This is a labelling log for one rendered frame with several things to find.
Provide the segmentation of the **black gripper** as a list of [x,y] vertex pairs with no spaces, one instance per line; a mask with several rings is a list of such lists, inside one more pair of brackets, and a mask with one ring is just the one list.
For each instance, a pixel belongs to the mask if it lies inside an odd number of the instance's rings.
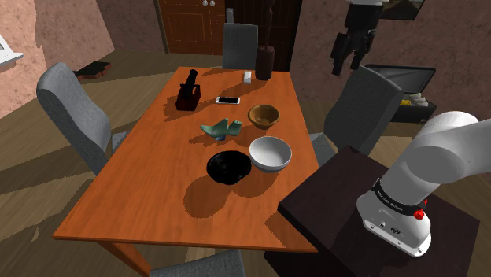
[[356,70],[360,66],[364,55],[369,53],[373,43],[379,17],[383,6],[350,4],[345,19],[346,34],[338,33],[330,57],[333,59],[332,74],[341,74],[345,53],[349,48],[350,40],[353,42],[353,59],[350,68]]

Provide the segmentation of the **grey upholstered chair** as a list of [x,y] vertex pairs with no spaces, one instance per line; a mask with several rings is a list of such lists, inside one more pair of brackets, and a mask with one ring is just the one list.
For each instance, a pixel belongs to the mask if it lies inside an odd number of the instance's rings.
[[385,76],[360,66],[348,78],[324,121],[323,133],[310,135],[319,165],[349,145],[366,155],[375,147],[397,111],[403,90]]
[[150,277],[246,277],[239,249],[150,271]]
[[87,95],[73,71],[63,62],[48,68],[36,87],[37,99],[49,118],[98,174],[128,133],[113,134],[110,121]]
[[258,27],[225,23],[223,27],[223,68],[254,70],[257,58]]

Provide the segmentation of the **open black case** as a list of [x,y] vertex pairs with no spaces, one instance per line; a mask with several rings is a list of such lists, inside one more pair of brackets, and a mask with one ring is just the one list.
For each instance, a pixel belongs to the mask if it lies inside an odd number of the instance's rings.
[[[366,64],[365,67],[398,85],[404,92],[403,99],[411,101],[418,95],[423,96],[422,92],[436,72],[435,68],[426,66]],[[424,104],[420,102],[419,104],[400,105],[391,121],[424,124],[430,119],[436,108],[437,106],[427,98]]]

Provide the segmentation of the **tall dark brown vase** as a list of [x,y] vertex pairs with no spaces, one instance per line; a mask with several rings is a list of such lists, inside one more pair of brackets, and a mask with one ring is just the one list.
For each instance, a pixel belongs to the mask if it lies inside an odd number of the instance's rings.
[[267,7],[267,23],[265,29],[264,44],[257,47],[255,77],[258,80],[266,81],[271,78],[275,58],[275,49],[272,46],[269,46],[273,15],[272,6],[275,4],[275,0],[264,0],[264,4]]

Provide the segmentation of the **brown wooden bowl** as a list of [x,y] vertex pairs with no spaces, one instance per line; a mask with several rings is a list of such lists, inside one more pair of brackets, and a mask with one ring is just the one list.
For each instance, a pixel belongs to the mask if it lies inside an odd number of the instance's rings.
[[259,129],[267,130],[279,121],[279,111],[271,105],[256,105],[248,111],[248,118]]

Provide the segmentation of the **white bowl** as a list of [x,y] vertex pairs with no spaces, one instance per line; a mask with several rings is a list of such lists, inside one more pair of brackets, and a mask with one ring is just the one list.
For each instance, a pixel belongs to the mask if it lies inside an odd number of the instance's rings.
[[263,136],[251,142],[249,156],[257,168],[266,172],[277,172],[290,163],[292,150],[280,138]]

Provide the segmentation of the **green shoe-shaped figure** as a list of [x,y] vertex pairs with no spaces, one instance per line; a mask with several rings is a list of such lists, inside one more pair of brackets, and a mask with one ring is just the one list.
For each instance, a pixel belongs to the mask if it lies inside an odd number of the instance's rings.
[[201,125],[200,129],[215,140],[224,140],[228,135],[237,136],[241,127],[241,121],[233,120],[231,124],[228,124],[228,119],[224,118],[213,126]]

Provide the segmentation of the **dark robot stand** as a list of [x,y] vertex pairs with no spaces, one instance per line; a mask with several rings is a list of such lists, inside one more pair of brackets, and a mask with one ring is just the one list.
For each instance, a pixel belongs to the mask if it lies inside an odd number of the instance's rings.
[[279,277],[467,277],[479,222],[431,194],[432,241],[410,257],[368,231],[356,199],[387,168],[347,146],[279,202],[278,211],[317,253],[267,251]]

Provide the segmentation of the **brown wooden door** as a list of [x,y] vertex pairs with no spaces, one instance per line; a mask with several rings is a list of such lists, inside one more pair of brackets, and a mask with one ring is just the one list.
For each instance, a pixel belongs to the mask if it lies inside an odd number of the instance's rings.
[[170,53],[223,54],[226,0],[158,0]]

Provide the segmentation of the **black bottle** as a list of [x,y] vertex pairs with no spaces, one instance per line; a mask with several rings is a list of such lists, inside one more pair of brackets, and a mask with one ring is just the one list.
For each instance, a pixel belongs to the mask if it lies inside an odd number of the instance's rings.
[[193,94],[193,89],[198,72],[195,69],[191,69],[185,83],[181,83],[179,93],[184,99],[188,99]]

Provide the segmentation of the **black bowl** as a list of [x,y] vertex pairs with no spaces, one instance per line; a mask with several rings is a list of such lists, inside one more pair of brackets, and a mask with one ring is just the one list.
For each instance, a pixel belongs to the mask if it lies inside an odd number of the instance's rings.
[[209,159],[206,171],[215,182],[234,185],[250,173],[251,167],[248,155],[237,150],[226,150]]

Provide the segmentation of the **dark red box holder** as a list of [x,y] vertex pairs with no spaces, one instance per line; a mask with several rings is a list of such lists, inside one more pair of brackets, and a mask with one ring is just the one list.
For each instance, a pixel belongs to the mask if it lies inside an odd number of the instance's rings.
[[194,111],[201,97],[201,88],[195,84],[188,89],[184,84],[181,84],[178,97],[175,102],[176,109],[179,111]]

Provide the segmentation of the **orange wooden table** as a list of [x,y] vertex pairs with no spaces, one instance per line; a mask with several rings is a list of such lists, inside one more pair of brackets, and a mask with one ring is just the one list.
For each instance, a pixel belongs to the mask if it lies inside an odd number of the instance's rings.
[[[193,112],[180,112],[175,101],[188,74],[187,67],[175,71],[54,238],[96,242],[142,276],[150,266],[139,244],[313,252],[277,211],[318,168],[290,74],[274,72],[267,81],[244,84],[240,70],[200,68],[200,102]],[[240,103],[217,104],[219,96]],[[214,154],[247,153],[264,135],[247,117],[260,104],[280,111],[279,122],[266,133],[290,145],[290,163],[279,172],[253,168],[233,186],[214,182],[206,171]],[[237,136],[215,140],[200,129],[224,118],[242,122]]]

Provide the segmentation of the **dark flat box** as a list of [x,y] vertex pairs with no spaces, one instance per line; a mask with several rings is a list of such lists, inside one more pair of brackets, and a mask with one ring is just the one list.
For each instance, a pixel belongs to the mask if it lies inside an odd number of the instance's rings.
[[79,71],[74,71],[78,80],[82,79],[98,79],[107,74],[107,71],[112,67],[109,62],[94,61]]

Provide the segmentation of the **white shelf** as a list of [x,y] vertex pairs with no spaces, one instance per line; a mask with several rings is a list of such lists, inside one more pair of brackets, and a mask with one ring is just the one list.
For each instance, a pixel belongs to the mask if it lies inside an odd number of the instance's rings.
[[23,53],[12,51],[9,44],[0,35],[0,72],[13,68],[16,65],[16,61],[23,56]]

